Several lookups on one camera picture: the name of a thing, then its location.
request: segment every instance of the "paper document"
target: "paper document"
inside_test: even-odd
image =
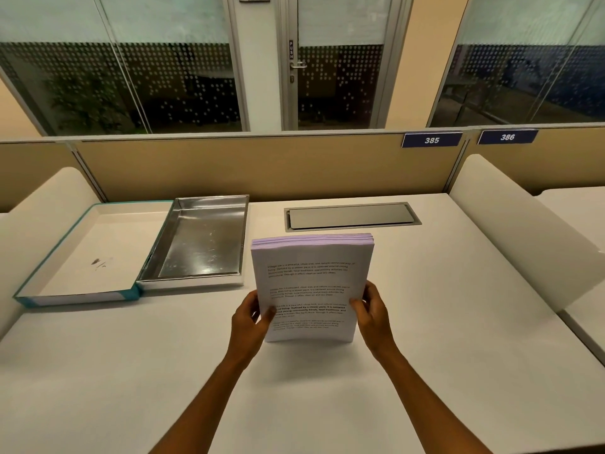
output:
[[[371,234],[284,236],[252,241],[261,312],[277,313],[265,341],[299,338],[352,341],[370,268]]]

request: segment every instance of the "desk surface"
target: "desk surface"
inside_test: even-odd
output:
[[[605,186],[549,189],[536,197],[594,245],[605,251]],[[605,350],[605,282],[565,311],[601,351]]]
[[[223,357],[231,314],[255,285],[250,239],[284,235],[286,206],[387,201],[408,201],[422,225],[370,229],[369,277],[399,347],[443,401],[496,454],[605,443],[605,369],[434,194],[253,203],[243,288],[23,314],[0,342],[3,450],[147,452]],[[358,331],[351,344],[264,344],[211,451],[423,452]]]

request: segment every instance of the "stainless steel tray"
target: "stainless steel tray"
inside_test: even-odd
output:
[[[137,284],[143,290],[242,284],[249,198],[175,199]]]

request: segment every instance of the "metal door handle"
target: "metal door handle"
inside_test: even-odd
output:
[[[298,62],[298,65],[294,65],[294,62],[290,62],[290,70],[298,68],[307,68],[307,64],[305,62]]]

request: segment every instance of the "number plate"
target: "number plate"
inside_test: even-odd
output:
[[[531,143],[538,129],[488,130],[481,132],[477,144]]]
[[[426,146],[458,146],[462,132],[420,132],[404,134],[402,148],[421,148]]]

